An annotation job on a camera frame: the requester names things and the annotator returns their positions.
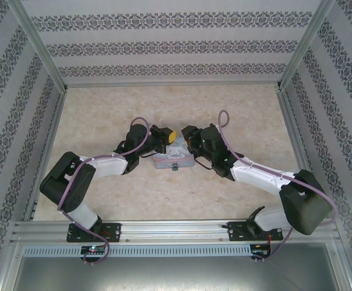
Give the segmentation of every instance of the wall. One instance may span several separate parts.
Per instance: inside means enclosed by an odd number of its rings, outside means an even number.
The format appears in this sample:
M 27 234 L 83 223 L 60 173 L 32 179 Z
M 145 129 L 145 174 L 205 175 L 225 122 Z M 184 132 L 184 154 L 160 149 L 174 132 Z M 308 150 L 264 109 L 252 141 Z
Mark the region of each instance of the wall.
M 0 0 L 0 262 L 22 220 L 59 92 L 7 3 Z
M 311 169 L 337 202 L 352 266 L 352 1 L 333 4 L 286 93 Z
M 320 0 L 27 0 L 68 85 L 278 81 Z

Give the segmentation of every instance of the robotic arm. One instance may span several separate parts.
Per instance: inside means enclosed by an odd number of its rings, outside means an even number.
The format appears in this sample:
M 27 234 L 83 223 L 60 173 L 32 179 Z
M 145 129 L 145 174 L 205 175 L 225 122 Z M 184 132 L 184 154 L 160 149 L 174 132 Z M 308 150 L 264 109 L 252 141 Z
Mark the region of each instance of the robotic arm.
M 331 212 L 331 204 L 315 193 L 324 191 L 310 172 L 301 170 L 298 173 L 289 173 L 261 166 L 232 151 L 213 124 L 204 129 L 189 125 L 182 130 L 182 134 L 194 157 L 203 156 L 210 161 L 212 169 L 220 177 L 250 183 L 280 199 L 282 205 L 279 207 L 262 206 L 251 214 L 246 227 L 242 229 L 245 237 L 258 239 L 265 236 L 266 232 L 282 227 L 293 227 L 298 232 L 310 235 Z M 146 153 L 153 150 L 166 153 L 166 146 L 176 138 L 176 132 L 169 128 L 160 129 L 155 125 L 150 127 L 150 134 L 145 140 L 146 135 L 147 128 L 144 125 L 131 125 L 126 140 L 120 142 L 114 151 L 115 156 L 98 156 L 90 160 L 72 152 L 65 153 L 42 181 L 41 193 L 56 205 L 63 200 L 61 210 L 64 213 L 85 230 L 100 235 L 103 229 L 102 219 L 83 201 L 87 189 L 94 179 L 130 173 L 138 165 L 139 157 Z M 69 177 L 76 172 L 75 179 L 70 182 Z M 86 236 L 86 241 L 99 241 L 75 224 L 73 227 L 81 232 L 78 236 Z
M 282 205 L 260 207 L 249 217 L 247 229 L 254 235 L 282 227 L 293 227 L 304 235 L 310 235 L 331 212 L 332 206 L 327 200 L 307 187 L 292 181 L 295 178 L 305 183 L 305 186 L 313 186 L 324 192 L 309 171 L 282 172 L 262 166 L 239 153 L 236 153 L 240 157 L 237 159 L 226 146 L 218 128 L 213 124 L 205 129 L 189 125 L 182 130 L 182 134 L 194 157 L 203 156 L 210 161 L 212 169 L 220 177 L 247 182 L 280 199 Z
M 76 223 L 80 224 L 93 233 L 100 234 L 102 219 L 92 211 L 83 201 L 90 183 L 94 179 L 110 175 L 124 175 L 130 173 L 139 164 L 139 157 L 155 150 L 158 153 L 166 153 L 166 146 L 176 138 L 176 132 L 169 128 L 160 129 L 156 125 L 150 127 L 150 133 L 146 142 L 138 148 L 147 134 L 147 128 L 142 124 L 130 126 L 126 140 L 121 141 L 117 149 L 110 155 L 100 156 L 82 165 L 73 181 L 68 195 L 62 204 L 61 211 L 69 215 Z M 125 156 L 123 154 L 137 149 Z M 60 160 L 44 178 L 40 185 L 40 192 L 50 201 L 59 205 L 60 200 L 68 186 L 69 177 L 88 157 L 78 156 L 73 152 L 63 154 Z M 79 229 L 80 236 L 95 240 Z

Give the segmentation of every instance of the small box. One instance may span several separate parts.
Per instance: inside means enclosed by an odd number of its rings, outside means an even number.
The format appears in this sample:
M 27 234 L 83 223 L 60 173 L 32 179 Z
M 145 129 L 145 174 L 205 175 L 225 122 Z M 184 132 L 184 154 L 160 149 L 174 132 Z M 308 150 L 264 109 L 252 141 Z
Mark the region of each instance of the small box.
M 192 167 L 194 165 L 193 155 L 188 151 L 187 143 L 181 133 L 171 145 L 166 146 L 166 153 L 154 155 L 156 169 L 172 169 L 177 171 L 180 167 Z

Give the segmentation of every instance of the aluminum frame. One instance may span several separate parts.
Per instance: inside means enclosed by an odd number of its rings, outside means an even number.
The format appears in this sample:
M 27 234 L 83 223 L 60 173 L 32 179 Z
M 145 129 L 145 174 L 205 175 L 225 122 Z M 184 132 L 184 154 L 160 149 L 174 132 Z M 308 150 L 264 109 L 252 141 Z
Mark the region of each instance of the aluminum frame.
M 8 0 L 7 4 L 16 16 L 16 19 L 20 23 L 22 29 L 25 31 L 28 39 L 30 40 L 33 48 L 39 55 L 43 65 L 47 68 L 49 75 L 52 77 L 57 88 L 60 92 L 65 92 L 67 85 L 62 78 L 62 75 L 53 61 L 47 46 L 42 41 L 32 19 L 29 17 L 21 0 Z
M 52 127 L 51 127 L 51 130 L 49 133 L 47 144 L 45 146 L 45 152 L 41 158 L 41 167 L 40 167 L 40 170 L 38 171 L 36 181 L 35 181 L 35 185 L 37 185 L 37 187 L 33 188 L 32 194 L 30 195 L 28 208 L 26 209 L 26 212 L 24 215 L 24 220 L 26 220 L 26 221 L 30 221 L 31 219 L 33 219 L 32 214 L 34 214 L 33 212 L 35 211 L 35 205 L 37 203 L 38 196 L 39 196 L 38 185 L 40 185 L 42 179 L 44 179 L 44 177 L 47 173 L 49 157 L 50 157 L 50 154 L 52 151 L 53 143 L 55 141 L 57 129 L 58 129 L 58 126 L 60 123 L 62 109 L 64 108 L 65 97 L 67 96 L 65 91 L 61 92 L 60 94 L 61 94 L 60 101 L 59 101 L 59 105 L 58 105 L 58 110 L 56 112 L 56 117 L 52 121 Z
M 310 43 L 316 36 L 317 31 L 319 30 L 333 4 L 334 0 L 321 0 L 317 10 L 314 12 L 313 17 L 310 20 L 305 33 L 302 35 L 301 40 L 299 41 L 292 57 L 290 58 L 284 73 L 282 74 L 281 80 L 279 81 L 281 89 L 287 87 L 291 77 L 293 77 L 299 63 L 301 62 L 302 57 L 308 50 Z
M 107 221 L 121 223 L 120 242 L 112 246 L 141 245 L 223 245 L 262 244 L 266 241 L 231 242 L 228 230 L 221 227 L 230 221 L 244 219 L 215 219 L 193 221 Z M 16 222 L 10 238 L 8 254 L 3 263 L 0 275 L 0 291 L 12 290 L 15 286 L 22 256 L 26 246 L 67 246 L 92 245 L 91 243 L 66 242 L 68 221 Z M 286 236 L 288 229 L 282 229 Z M 348 264 L 340 233 L 335 224 L 318 227 L 311 236 L 293 231 L 287 243 L 324 243 L 333 267 L 340 290 L 352 290 L 352 271 Z

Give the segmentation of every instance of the black mounting bracket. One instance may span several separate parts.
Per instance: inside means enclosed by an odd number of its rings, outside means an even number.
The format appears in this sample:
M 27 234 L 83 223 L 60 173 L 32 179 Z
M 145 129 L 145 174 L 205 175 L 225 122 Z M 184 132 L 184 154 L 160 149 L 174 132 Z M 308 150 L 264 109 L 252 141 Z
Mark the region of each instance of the black mounting bracket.
M 103 236 L 109 243 L 118 243 L 121 237 L 120 223 L 102 223 L 99 235 Z M 76 224 L 71 223 L 67 233 L 68 243 L 101 243 L 103 242 L 100 238 L 88 234 L 83 231 Z
M 253 235 L 248 231 L 248 223 L 246 221 L 233 221 L 222 227 L 228 229 L 230 241 L 267 241 L 268 234 L 270 234 L 272 241 L 282 241 L 284 238 L 281 229 L 272 229 L 269 232 L 261 230 L 258 235 Z

